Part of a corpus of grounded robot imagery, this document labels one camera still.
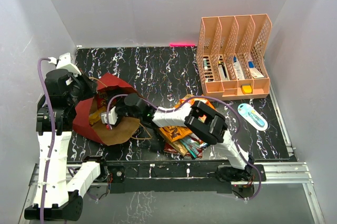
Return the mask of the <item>teal Fox's candy bag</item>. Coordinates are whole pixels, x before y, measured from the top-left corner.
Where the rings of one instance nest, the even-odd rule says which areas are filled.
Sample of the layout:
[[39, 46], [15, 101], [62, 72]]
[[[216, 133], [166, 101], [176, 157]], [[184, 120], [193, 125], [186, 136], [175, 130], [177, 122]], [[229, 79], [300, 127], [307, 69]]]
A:
[[187, 153], [190, 154], [192, 158], [202, 158], [203, 150], [208, 146], [207, 143], [191, 136], [186, 136], [180, 139], [179, 142], [186, 148]]

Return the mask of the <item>red Doritos bag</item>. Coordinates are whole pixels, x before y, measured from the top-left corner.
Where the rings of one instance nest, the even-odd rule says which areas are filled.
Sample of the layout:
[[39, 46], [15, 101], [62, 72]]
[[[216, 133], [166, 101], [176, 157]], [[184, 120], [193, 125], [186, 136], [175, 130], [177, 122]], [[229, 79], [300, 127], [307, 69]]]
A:
[[[192, 154], [190, 152], [187, 151], [186, 154], [180, 154], [176, 149], [174, 149], [171, 145], [169, 145], [168, 143], [165, 143], [164, 145], [164, 152], [165, 153], [169, 153], [169, 154], [179, 154], [181, 156], [187, 156], [187, 157], [193, 157]], [[202, 151], [198, 151], [199, 153], [197, 154], [197, 156], [195, 158], [202, 158], [203, 154]]]

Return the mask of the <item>red paper bag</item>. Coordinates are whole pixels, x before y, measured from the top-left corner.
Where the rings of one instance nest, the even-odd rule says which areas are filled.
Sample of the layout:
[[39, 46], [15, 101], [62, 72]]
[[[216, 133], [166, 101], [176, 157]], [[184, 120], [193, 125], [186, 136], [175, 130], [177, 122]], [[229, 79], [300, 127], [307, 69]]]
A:
[[140, 120], [129, 116], [120, 116], [113, 106], [119, 94], [136, 93], [126, 81], [106, 73], [97, 80], [97, 93], [93, 98], [81, 101], [76, 106], [73, 130], [81, 136], [107, 146], [127, 142], [141, 126]]

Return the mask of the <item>gold snack bag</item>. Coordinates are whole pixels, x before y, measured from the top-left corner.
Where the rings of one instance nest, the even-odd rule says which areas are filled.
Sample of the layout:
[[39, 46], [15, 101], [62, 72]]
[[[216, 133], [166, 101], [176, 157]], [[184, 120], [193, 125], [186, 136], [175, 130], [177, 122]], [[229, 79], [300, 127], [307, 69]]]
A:
[[165, 139], [164, 137], [163, 137], [163, 139], [164, 139], [164, 141], [165, 141], [165, 143], [168, 143], [169, 145], [171, 145], [174, 149], [176, 149], [180, 154], [186, 154], [187, 153], [187, 150], [186, 150], [186, 148], [179, 142], [179, 140], [177, 140], [177, 141], [175, 141], [175, 142], [170, 142], [170, 141], [168, 141], [167, 139]]

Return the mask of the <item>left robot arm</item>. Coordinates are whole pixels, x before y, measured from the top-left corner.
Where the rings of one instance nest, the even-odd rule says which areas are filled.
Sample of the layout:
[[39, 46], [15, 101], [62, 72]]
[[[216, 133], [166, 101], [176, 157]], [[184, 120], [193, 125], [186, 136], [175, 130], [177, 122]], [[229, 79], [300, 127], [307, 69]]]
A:
[[97, 157], [89, 157], [70, 181], [66, 180], [67, 151], [72, 137], [75, 107], [94, 97], [97, 84], [80, 70], [55, 69], [42, 78], [43, 97], [37, 105], [39, 142], [37, 191], [24, 210], [27, 220], [77, 221], [83, 198], [94, 182], [104, 181], [109, 169]]

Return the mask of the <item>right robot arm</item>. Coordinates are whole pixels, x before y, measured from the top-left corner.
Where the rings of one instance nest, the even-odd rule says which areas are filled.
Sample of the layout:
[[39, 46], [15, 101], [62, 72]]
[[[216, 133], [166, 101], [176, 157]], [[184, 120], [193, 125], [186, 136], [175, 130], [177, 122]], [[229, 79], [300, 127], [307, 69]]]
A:
[[238, 125], [231, 134], [225, 122], [225, 117], [204, 101], [210, 100], [227, 107], [240, 123], [237, 111], [229, 104], [213, 97], [193, 96], [183, 101], [176, 108], [156, 107], [150, 101], [137, 93], [119, 94], [110, 99], [107, 106], [106, 123], [109, 129], [117, 126], [122, 118], [137, 118], [150, 128], [186, 127], [200, 140], [209, 145], [220, 144], [230, 165], [235, 169], [235, 175], [241, 180], [247, 180], [254, 173], [254, 160], [244, 151], [233, 136], [239, 133]]

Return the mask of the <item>orange Fox's fruits bag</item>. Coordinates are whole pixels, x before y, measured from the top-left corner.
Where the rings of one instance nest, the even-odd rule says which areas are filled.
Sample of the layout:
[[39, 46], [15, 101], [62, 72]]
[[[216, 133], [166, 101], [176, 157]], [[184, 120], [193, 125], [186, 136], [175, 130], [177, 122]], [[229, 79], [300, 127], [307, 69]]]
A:
[[[179, 102], [174, 106], [174, 108], [177, 108], [179, 105], [183, 104], [187, 99], [188, 98], [180, 99]], [[215, 107], [211, 104], [211, 102], [209, 100], [205, 99], [205, 98], [192, 98], [192, 99], [188, 100], [187, 102], [190, 105], [193, 105], [197, 101], [201, 101], [201, 102], [205, 103], [207, 106], [209, 106], [210, 108], [215, 110]]]

